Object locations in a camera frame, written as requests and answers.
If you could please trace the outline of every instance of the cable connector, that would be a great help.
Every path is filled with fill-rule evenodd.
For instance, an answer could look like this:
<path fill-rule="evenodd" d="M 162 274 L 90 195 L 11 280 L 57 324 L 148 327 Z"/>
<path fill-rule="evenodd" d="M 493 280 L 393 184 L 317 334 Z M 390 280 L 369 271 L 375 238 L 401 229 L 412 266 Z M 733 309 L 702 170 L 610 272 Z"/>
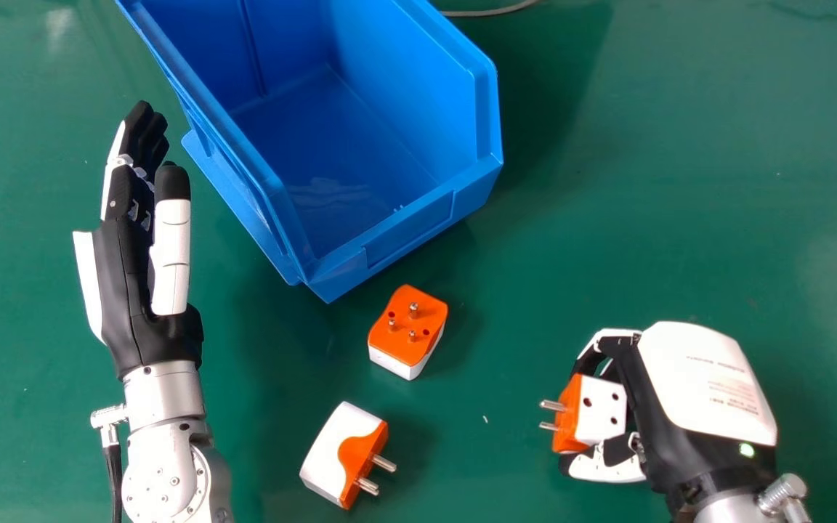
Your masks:
<path fill-rule="evenodd" d="M 613 381 L 576 373 L 557 401 L 542 400 L 541 407 L 554 411 L 554 423 L 538 426 L 553 431 L 555 453 L 583 453 L 602 440 L 625 434 L 625 387 Z"/>
<path fill-rule="evenodd" d="M 379 455 L 388 436 L 386 421 L 342 402 L 312 443 L 299 477 L 310 490 L 351 510 L 361 490 L 379 495 L 379 485 L 368 479 L 373 466 L 396 471 L 395 463 Z"/>
<path fill-rule="evenodd" d="M 368 335 L 370 361 L 405 380 L 415 380 L 445 333 L 448 304 L 412 285 L 389 298 Z"/>

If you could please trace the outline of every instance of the gray cable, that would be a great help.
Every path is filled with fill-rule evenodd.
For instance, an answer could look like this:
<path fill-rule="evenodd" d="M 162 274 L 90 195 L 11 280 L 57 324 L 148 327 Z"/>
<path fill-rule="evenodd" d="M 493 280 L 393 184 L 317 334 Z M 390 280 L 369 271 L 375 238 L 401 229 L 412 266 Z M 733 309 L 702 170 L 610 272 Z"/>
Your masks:
<path fill-rule="evenodd" d="M 521 11 L 525 9 L 525 7 L 534 6 L 541 2 L 541 0 L 522 0 L 518 4 L 512 4 L 511 6 L 499 7 L 499 9 L 486 9 L 485 11 L 442 11 L 441 14 L 445 15 L 446 17 L 451 17 L 451 19 L 472 19 L 473 17 L 495 17 L 499 15 L 507 15 L 509 13 L 515 13 L 515 11 Z"/>

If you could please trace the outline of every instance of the green light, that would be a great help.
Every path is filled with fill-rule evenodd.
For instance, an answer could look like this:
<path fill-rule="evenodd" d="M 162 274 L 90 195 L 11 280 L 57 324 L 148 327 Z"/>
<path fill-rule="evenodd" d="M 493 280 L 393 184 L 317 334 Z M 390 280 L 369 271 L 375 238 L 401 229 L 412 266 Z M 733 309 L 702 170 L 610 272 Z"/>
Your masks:
<path fill-rule="evenodd" d="M 754 447 L 751 447 L 751 443 L 742 443 L 738 445 L 738 452 L 746 458 L 754 457 Z"/>

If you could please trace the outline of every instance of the bin bottom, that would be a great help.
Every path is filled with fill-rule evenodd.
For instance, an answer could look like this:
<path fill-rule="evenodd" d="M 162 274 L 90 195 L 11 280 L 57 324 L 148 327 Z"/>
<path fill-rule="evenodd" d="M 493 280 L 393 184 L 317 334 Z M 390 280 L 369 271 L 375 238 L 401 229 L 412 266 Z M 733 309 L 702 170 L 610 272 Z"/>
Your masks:
<path fill-rule="evenodd" d="M 435 186 L 328 67 L 232 116 L 286 186 L 316 258 Z"/>

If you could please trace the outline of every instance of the blue plastic bin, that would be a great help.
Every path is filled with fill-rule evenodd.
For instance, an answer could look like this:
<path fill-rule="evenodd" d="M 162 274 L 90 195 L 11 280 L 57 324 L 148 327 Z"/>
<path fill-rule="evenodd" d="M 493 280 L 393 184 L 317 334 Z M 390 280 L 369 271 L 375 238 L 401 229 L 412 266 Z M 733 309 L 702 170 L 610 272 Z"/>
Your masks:
<path fill-rule="evenodd" d="M 290 285 L 333 301 L 488 198 L 496 69 L 426 0 L 118 3 Z"/>

